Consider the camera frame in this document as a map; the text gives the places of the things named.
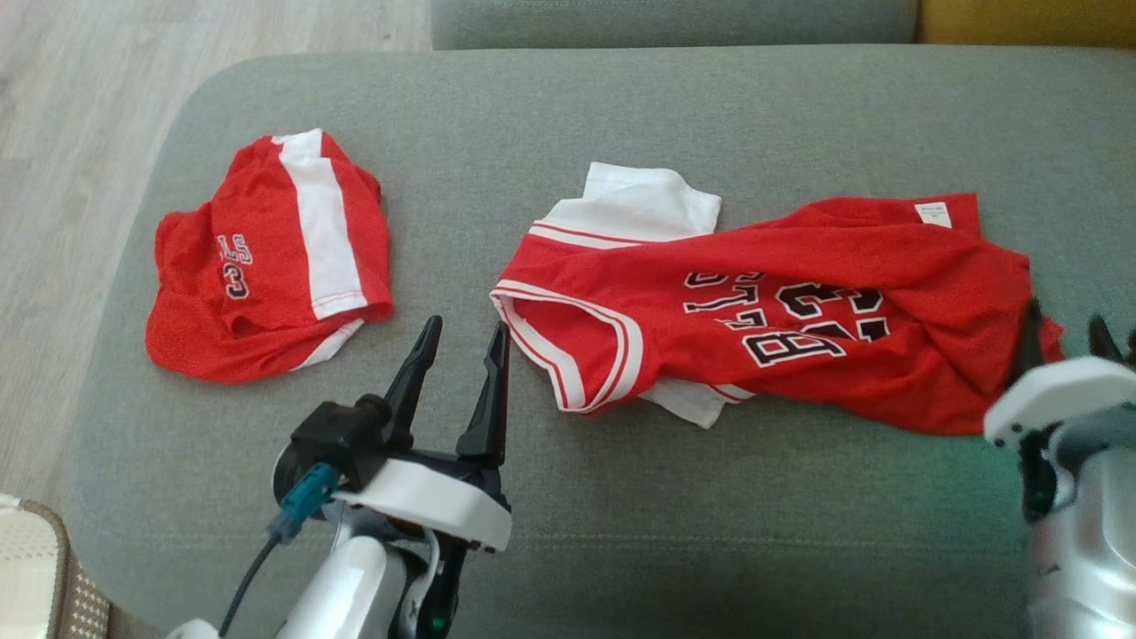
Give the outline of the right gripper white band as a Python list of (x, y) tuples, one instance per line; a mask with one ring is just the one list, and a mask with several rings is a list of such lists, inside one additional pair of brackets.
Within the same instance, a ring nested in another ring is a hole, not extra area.
[(1039, 327), (1043, 315), (1033, 298), (1020, 320), (1014, 355), (1006, 371), (1011, 384), (983, 417), (983, 437), (1014, 448), (1035, 431), (1067, 420), (1136, 401), (1136, 372), (1116, 360), (1125, 355), (1102, 315), (1088, 322), (1092, 356), (1044, 365)]

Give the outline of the large grey sofa seat cushion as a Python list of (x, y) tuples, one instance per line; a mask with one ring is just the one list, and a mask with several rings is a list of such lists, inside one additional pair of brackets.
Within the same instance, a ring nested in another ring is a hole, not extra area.
[[(222, 387), (154, 367), (154, 227), (264, 134), (323, 127), (381, 179), (395, 314), (316, 367)], [(139, 206), (80, 395), (62, 517), (111, 601), (223, 619), (324, 400), (386, 390), (444, 317), (414, 421), (449, 453), (485, 376), (488, 299), (590, 161), (671, 169), (721, 229), (828, 197), (977, 193), (1028, 255), (1064, 351), (1136, 327), (1136, 50), (796, 45), (296, 53), (207, 80)], [(513, 534), (466, 563), (452, 639), (1022, 639), (1017, 460), (826, 406), (755, 398), (709, 431), (634, 401), (556, 410), (523, 352), (502, 470)]]

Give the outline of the beige woven basket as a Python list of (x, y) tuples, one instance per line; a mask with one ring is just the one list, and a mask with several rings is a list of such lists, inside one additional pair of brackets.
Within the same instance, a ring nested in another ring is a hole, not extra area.
[(0, 493), (0, 639), (108, 639), (110, 615), (62, 518)]

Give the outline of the yellow sofa cushion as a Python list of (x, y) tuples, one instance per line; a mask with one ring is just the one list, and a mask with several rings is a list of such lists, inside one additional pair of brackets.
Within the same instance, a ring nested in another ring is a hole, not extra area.
[(919, 0), (916, 41), (1136, 49), (1136, 0)]

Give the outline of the red basketball jersey white sleeves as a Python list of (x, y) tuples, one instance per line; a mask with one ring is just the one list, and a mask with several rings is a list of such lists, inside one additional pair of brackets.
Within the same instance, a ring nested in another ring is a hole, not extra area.
[(560, 410), (640, 398), (707, 429), (776, 396), (982, 432), (1035, 294), (976, 194), (836, 197), (726, 231), (721, 209), (677, 171), (593, 161), (532, 223), (490, 297)]

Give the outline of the red shorts with white stripes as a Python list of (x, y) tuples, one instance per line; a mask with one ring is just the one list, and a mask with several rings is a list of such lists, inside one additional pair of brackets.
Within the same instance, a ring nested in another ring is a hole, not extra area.
[(222, 384), (332, 359), (394, 309), (381, 197), (321, 128), (244, 146), (209, 200), (154, 229), (147, 356)]

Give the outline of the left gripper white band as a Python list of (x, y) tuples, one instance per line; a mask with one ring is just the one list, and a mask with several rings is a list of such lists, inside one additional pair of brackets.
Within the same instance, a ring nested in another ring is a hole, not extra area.
[[(382, 442), (390, 449), (414, 448), (415, 412), (442, 330), (442, 316), (426, 320), (387, 389), (390, 418), (382, 428)], [(510, 348), (508, 325), (499, 322), (485, 355), (486, 376), (475, 410), (456, 446), (461, 460), (437, 454), (391, 456), (378, 462), (362, 488), (342, 488), (333, 493), (334, 501), (431, 529), (470, 548), (506, 550), (513, 517), (498, 468), (506, 460)]]

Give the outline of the small grey sofa cushion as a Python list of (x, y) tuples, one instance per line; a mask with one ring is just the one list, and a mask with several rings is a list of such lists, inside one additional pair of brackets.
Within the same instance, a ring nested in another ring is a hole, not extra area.
[(911, 43), (919, 0), (431, 0), (434, 50)]

